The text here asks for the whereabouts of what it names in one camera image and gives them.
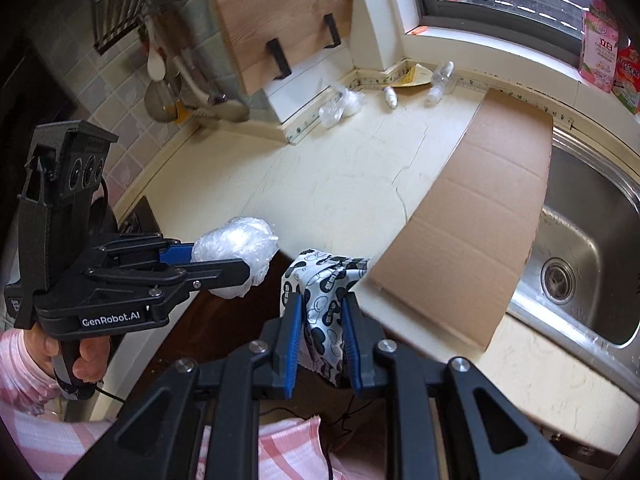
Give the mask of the pink plaid sleeve forearm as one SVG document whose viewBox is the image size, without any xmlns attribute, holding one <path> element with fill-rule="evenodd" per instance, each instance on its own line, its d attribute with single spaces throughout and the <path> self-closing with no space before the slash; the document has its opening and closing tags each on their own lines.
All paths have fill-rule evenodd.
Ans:
<svg viewBox="0 0 640 480">
<path fill-rule="evenodd" d="M 252 391 L 289 396 L 294 341 L 284 369 L 268 351 L 174 365 L 114 422 L 54 422 L 59 342 L 42 330 L 1 335 L 1 475 L 5 479 L 383 479 L 384 450 L 366 443 L 344 456 L 323 451 L 319 416 L 259 425 Z"/>
</svg>

